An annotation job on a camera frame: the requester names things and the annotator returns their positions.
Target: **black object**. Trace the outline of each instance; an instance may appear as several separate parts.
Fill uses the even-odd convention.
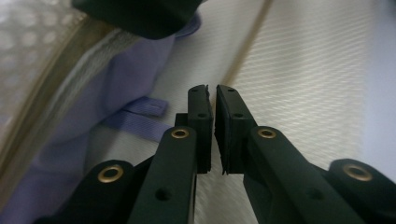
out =
[[[148,39],[161,39],[182,29],[202,0],[73,0],[90,16]]]
[[[218,86],[216,115],[223,170],[244,174],[259,223],[396,223],[396,185],[373,167],[339,160],[325,171],[310,164],[282,132],[258,126],[230,87]],[[153,159],[135,168],[99,164],[62,212],[36,223],[192,223],[197,171],[210,170],[212,122],[207,87],[191,88],[189,112],[177,114]],[[98,174],[117,176],[106,170],[114,164],[125,171],[120,183],[99,183]]]

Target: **metal grommet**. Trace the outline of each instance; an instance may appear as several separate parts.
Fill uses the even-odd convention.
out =
[[[185,129],[176,129],[172,131],[172,137],[174,138],[185,138],[189,136],[189,131]]]
[[[350,177],[360,181],[370,181],[373,179],[372,174],[359,165],[346,164],[344,165],[343,170]]]
[[[275,138],[276,132],[269,129],[260,129],[257,134],[263,138]]]
[[[116,174],[113,176],[106,176],[107,171],[116,171]],[[111,183],[120,179],[122,175],[123,169],[119,165],[107,166],[99,173],[98,180],[102,183]]]

